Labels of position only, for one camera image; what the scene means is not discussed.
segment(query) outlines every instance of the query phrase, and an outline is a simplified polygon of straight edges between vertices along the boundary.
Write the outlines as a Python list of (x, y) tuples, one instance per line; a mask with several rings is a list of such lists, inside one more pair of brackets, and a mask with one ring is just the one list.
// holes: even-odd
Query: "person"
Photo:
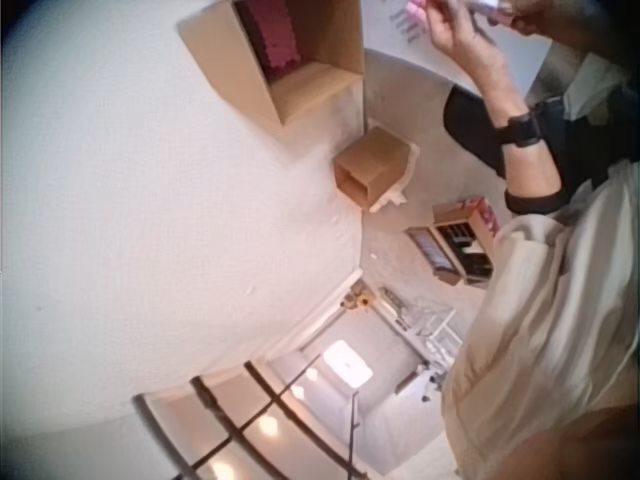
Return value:
[(611, 165), (569, 200), (504, 55), (467, 8), (412, 0), (408, 10), (504, 132), (506, 195), (523, 206), (496, 237), (484, 302), (443, 388), (460, 475), (639, 478), (637, 163)]

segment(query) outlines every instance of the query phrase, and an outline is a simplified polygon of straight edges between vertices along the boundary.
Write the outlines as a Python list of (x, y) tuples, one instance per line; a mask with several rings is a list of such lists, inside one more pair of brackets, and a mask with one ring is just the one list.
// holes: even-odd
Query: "white paper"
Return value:
[[(471, 79), (448, 57), (438, 52), (429, 32), (405, 11), (407, 0), (361, 0), (364, 46), (401, 58), (478, 93)], [(537, 35), (524, 37), (502, 26), (492, 27), (476, 15), (480, 25), (509, 61), (516, 88), (526, 95), (542, 66), (551, 40)]]

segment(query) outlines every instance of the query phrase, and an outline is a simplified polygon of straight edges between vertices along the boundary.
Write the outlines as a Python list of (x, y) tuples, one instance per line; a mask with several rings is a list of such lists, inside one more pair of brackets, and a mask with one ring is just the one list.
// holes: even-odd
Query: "floor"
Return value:
[(457, 314), (452, 327), (463, 336), (483, 291), (463, 285), (451, 287), (437, 280), (403, 232), (431, 223), (433, 205), (475, 195), (486, 196), (500, 222), (508, 221), (504, 181), (445, 132), (442, 111), (451, 83), (377, 52), (367, 52), (365, 75), (367, 116), (420, 147), (420, 156), (404, 190), (408, 202), (389, 204), (364, 215), (364, 279), (376, 289), (388, 286), (409, 304), (453, 306)]

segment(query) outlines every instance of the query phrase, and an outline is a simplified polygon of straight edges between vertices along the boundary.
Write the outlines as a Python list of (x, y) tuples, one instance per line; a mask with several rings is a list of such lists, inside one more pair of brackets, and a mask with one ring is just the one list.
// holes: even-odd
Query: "light fixture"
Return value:
[(313, 367), (307, 368), (306, 375), (307, 375), (307, 378), (312, 382), (315, 382), (316, 380), (318, 380), (318, 371)]
[(267, 437), (275, 437), (278, 435), (278, 421), (270, 415), (263, 415), (258, 420), (258, 425), (260, 425), (260, 430)]
[(294, 385), (291, 387), (291, 393), (293, 393), (293, 396), (298, 400), (304, 400), (304, 388), (300, 385)]
[(226, 463), (216, 462), (212, 465), (216, 480), (235, 480), (236, 474)]
[(344, 340), (331, 345), (322, 358), (351, 388), (364, 385), (373, 376), (365, 361)]

